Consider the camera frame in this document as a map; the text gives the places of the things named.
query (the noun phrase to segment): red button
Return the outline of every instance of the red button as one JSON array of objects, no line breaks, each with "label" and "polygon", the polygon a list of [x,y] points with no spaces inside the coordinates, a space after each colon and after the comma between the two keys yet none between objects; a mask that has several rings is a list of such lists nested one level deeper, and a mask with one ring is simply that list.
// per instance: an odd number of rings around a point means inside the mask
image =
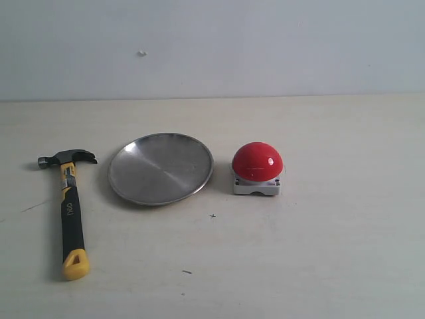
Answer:
[{"label": "red button", "polygon": [[272,146],[252,142],[236,152],[232,168],[237,175],[248,181],[269,181],[282,172],[284,162]]}]

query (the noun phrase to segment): hammer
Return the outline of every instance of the hammer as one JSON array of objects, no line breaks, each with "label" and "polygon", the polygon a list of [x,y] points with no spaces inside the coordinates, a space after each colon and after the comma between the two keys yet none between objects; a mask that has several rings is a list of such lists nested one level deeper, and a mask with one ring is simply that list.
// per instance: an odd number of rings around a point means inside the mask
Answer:
[{"label": "hammer", "polygon": [[88,161],[97,164],[94,154],[86,150],[68,150],[57,153],[51,158],[39,158],[39,167],[44,169],[52,165],[60,165],[62,180],[62,245],[63,274],[68,280],[76,280],[86,276],[90,270],[84,237],[82,235],[81,208],[75,182],[75,163]]}]

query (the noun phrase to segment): white table surface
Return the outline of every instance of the white table surface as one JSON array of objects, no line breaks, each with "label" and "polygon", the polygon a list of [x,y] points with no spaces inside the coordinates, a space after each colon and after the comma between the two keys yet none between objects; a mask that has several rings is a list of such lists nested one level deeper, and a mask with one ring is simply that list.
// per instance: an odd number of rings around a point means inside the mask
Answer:
[{"label": "white table surface", "polygon": [[[212,179],[128,205],[108,163],[155,132],[204,142]],[[283,195],[231,194],[252,141],[283,155]],[[36,161],[71,148],[99,164],[77,165],[92,270],[64,282],[59,172]],[[0,318],[425,316],[424,94],[3,103],[0,150]]]}]

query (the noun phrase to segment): metal plate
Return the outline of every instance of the metal plate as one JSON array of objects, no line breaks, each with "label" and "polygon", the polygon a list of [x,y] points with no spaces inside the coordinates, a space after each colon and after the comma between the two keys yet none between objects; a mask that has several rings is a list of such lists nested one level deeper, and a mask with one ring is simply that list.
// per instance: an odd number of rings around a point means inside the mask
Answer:
[{"label": "metal plate", "polygon": [[113,158],[114,191],[141,205],[165,205],[199,191],[213,172],[213,157],[200,141],[176,133],[139,138]]}]

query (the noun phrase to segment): hammer handle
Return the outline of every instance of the hammer handle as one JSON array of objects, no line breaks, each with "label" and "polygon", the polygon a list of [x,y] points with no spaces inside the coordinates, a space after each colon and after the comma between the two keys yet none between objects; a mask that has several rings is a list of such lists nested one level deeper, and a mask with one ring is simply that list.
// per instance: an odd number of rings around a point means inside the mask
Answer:
[{"label": "hammer handle", "polygon": [[66,279],[76,280],[90,270],[84,249],[82,234],[80,200],[75,180],[75,165],[65,163],[60,166],[62,172],[62,245],[63,273]]}]

